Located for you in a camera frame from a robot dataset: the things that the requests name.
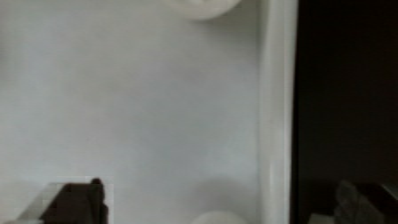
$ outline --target white round object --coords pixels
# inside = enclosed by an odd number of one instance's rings
[[[211,212],[200,216],[193,224],[248,224],[248,222],[234,212]]]
[[[196,20],[219,17],[239,5],[243,0],[164,0],[179,13]]]

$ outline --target white edge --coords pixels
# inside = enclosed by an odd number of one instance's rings
[[[299,0],[262,0],[262,3],[262,223],[289,224]]]

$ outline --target black object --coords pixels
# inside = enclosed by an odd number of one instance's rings
[[[90,184],[67,184],[42,215],[45,224],[107,224],[109,207],[104,200],[106,190],[99,178]]]
[[[381,184],[340,183],[337,224],[397,224],[398,200]]]

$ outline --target white surface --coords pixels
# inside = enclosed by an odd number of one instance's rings
[[[111,223],[260,223],[259,7],[0,1],[0,223],[51,182],[106,179]]]
[[[248,222],[234,212],[209,212],[193,224],[248,224]]]
[[[191,19],[207,20],[225,15],[243,0],[164,0],[177,12]]]
[[[289,224],[298,0],[264,0],[262,8],[262,222]]]

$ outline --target dark background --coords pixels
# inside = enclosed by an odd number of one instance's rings
[[[398,1],[301,0],[292,223],[342,179],[398,182]]]

